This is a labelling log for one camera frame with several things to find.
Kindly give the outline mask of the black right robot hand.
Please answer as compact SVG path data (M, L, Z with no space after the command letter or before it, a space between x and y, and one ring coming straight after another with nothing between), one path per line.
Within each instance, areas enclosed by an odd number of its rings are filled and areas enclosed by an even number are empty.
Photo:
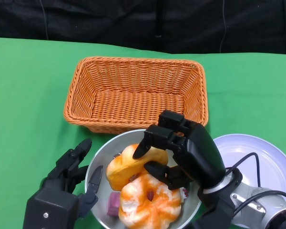
M143 157L152 147L173 152L174 167L155 160L144 164L148 173L170 190L186 187L192 181L203 189L212 188L225 177L222 157L205 127L182 114L164 110L158 124L145 130L133 159Z

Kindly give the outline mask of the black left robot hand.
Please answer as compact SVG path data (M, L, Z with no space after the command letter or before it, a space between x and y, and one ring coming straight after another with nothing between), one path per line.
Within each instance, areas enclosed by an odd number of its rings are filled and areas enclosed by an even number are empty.
M79 164L91 146L92 140L87 138L56 161L55 168L27 201L23 228L72 229L97 203L103 166L94 170L84 194L73 194L76 185L85 179L88 167L79 167Z

